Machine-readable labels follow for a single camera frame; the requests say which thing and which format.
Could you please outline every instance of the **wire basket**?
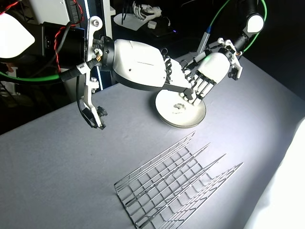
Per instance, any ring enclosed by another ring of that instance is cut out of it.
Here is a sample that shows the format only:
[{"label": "wire basket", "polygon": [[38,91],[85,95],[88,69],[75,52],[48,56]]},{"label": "wire basket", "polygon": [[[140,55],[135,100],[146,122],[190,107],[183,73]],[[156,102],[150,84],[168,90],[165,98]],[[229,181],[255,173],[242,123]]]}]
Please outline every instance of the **wire basket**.
[{"label": "wire basket", "polygon": [[114,184],[116,193],[137,229],[177,229],[241,165],[210,177],[207,171],[223,156],[202,167],[186,147],[192,132]]}]

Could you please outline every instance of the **table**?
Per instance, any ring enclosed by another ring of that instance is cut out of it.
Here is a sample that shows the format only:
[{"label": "table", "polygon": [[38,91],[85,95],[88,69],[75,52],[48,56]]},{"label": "table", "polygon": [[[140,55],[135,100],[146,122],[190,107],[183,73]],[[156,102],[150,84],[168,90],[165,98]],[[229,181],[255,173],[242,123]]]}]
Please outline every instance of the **table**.
[{"label": "table", "polygon": [[0,136],[0,228],[133,228],[113,184],[196,130],[191,149],[243,166],[183,228],[243,228],[305,116],[305,102],[245,58],[241,79],[207,95],[192,129],[161,121],[155,93],[117,84],[93,96],[107,127],[91,129],[76,103]]}]

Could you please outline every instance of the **white robotic hand in background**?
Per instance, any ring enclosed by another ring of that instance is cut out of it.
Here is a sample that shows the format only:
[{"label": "white robotic hand in background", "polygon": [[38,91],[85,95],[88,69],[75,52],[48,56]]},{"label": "white robotic hand in background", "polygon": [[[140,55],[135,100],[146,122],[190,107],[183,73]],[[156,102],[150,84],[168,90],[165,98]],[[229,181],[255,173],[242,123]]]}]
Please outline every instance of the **white robotic hand in background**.
[{"label": "white robotic hand in background", "polygon": [[144,22],[150,21],[154,18],[161,16],[162,10],[160,7],[151,7],[150,5],[136,5],[135,1],[132,3],[132,9],[134,15]]},{"label": "white robotic hand in background", "polygon": [[180,96],[194,106],[197,106],[211,89],[228,74],[231,65],[232,71],[229,76],[232,77],[234,74],[233,78],[237,80],[242,73],[243,68],[236,57],[237,52],[233,43],[230,40],[224,41],[223,38],[219,38],[218,43],[226,50],[233,52],[230,59],[223,53],[213,52],[204,58],[195,75],[189,69],[184,69],[185,78],[191,83],[194,93],[191,100],[188,100],[184,93],[180,93]]}]

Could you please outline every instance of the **white plate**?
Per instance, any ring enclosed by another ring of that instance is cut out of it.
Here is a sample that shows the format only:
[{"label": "white plate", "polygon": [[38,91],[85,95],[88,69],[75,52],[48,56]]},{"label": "white plate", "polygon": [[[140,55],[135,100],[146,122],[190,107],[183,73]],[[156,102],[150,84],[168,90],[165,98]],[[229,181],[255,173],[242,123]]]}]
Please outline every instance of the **white plate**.
[{"label": "white plate", "polygon": [[198,106],[185,101],[177,92],[162,90],[156,97],[156,108],[163,121],[178,128],[191,128],[205,117],[205,104]]}]

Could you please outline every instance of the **bolt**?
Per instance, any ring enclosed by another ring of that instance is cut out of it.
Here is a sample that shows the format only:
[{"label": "bolt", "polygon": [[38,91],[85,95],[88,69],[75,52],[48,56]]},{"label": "bolt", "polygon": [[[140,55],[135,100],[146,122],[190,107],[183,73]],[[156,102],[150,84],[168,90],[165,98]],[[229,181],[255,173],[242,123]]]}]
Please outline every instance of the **bolt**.
[{"label": "bolt", "polygon": [[94,24],[94,26],[96,26],[96,27],[98,27],[98,26],[100,25],[100,23],[99,23],[98,20],[94,20],[94,21],[93,21],[93,24]]}]

